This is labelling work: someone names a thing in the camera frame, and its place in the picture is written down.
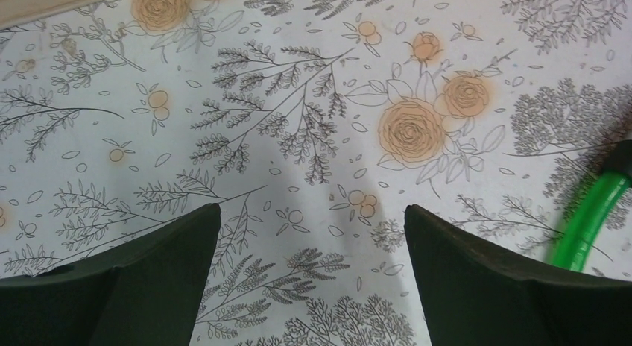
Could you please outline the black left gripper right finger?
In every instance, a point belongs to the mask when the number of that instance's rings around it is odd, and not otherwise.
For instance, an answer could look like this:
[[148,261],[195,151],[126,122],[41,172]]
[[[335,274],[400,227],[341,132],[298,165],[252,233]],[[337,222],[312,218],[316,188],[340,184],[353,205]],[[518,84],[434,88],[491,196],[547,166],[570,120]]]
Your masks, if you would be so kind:
[[567,271],[416,204],[405,239],[433,345],[629,345],[631,283]]

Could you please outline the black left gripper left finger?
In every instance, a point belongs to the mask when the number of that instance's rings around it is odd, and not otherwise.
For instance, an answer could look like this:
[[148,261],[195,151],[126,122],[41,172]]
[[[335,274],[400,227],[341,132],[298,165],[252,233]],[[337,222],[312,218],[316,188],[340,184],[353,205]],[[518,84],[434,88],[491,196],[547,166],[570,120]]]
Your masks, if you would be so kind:
[[119,246],[1,280],[3,345],[188,345],[221,229],[205,204]]

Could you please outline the green cable lock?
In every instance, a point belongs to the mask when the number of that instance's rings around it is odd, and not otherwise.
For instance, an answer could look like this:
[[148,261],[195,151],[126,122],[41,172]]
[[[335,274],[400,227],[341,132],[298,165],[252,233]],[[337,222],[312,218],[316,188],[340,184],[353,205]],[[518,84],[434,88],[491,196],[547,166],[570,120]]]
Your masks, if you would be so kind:
[[582,272],[611,210],[631,188],[631,138],[618,142],[601,165],[600,175],[566,223],[548,264]]

